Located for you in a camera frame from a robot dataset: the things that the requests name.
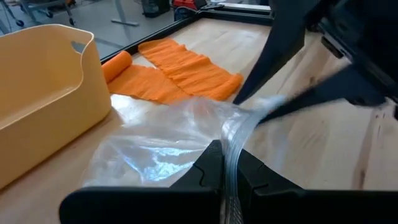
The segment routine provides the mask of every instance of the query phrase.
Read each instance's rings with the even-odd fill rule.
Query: gray floor
[[[229,0],[228,2],[238,3],[245,1]],[[128,21],[138,22],[139,26],[132,27],[111,22],[111,19],[117,19],[119,17],[114,5],[114,0],[77,0],[77,7],[72,7],[73,19],[76,23],[75,27],[94,33],[101,58],[173,22],[174,17],[171,10],[156,18],[146,18],[142,15],[142,6],[134,0],[121,0],[121,4],[126,19]],[[18,19],[24,21],[25,27],[32,27],[35,25],[31,19],[19,9],[19,6],[11,7],[11,10]],[[66,12],[55,14],[52,19],[39,13],[35,15],[37,15],[37,20],[41,24],[63,24],[70,26]],[[0,19],[12,32],[21,29],[16,26],[10,16],[8,16],[8,23],[6,13],[2,7],[0,7]]]

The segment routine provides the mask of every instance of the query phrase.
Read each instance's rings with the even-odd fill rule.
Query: red object
[[[195,4],[195,0],[174,0],[173,1],[174,7],[185,6],[193,10],[199,10]]]

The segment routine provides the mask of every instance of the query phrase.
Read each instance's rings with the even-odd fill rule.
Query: wrinkled plastic
[[[205,98],[156,108],[143,123],[125,125],[99,145],[83,186],[169,187],[212,140],[221,139],[227,223],[241,223],[236,180],[240,152],[259,120],[283,100],[260,99],[252,110]]]

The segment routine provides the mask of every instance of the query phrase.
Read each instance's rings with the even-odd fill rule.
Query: wooden table
[[[259,25],[201,19],[172,37],[246,77],[269,31]],[[134,63],[150,65],[139,54],[133,57]],[[346,63],[334,58],[317,34],[307,34],[305,47],[244,106],[260,96],[292,95]],[[102,122],[1,192],[0,223],[58,223],[60,202],[81,186],[100,141],[157,107],[128,96],[111,99],[113,109]],[[261,126],[245,148],[304,188],[396,190],[397,133],[392,106],[364,109],[341,101]]]

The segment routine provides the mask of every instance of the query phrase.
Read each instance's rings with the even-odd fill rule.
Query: orange fabric
[[[226,100],[243,81],[172,39],[146,42],[138,50],[189,95]]]
[[[131,65],[132,59],[128,52],[122,51],[102,65],[106,83],[111,82],[120,73]]]
[[[170,39],[143,43],[139,51],[159,69],[131,65],[130,54],[122,51],[102,65],[111,93],[165,104],[190,96],[226,100],[243,80]]]

